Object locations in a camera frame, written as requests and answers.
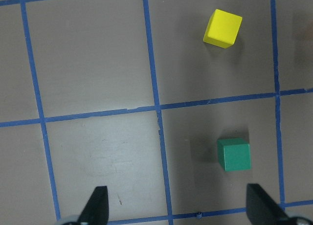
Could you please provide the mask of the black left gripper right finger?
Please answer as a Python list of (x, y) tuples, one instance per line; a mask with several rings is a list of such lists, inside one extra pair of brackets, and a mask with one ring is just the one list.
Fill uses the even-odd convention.
[(256, 183), (246, 186), (246, 215), (252, 225), (290, 225), (288, 215)]

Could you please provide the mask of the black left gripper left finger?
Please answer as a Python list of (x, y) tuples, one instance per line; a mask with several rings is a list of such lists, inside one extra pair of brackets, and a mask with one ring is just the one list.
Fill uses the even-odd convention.
[(77, 223), (79, 225), (106, 225), (108, 220), (108, 188), (107, 186), (97, 186), (81, 212)]

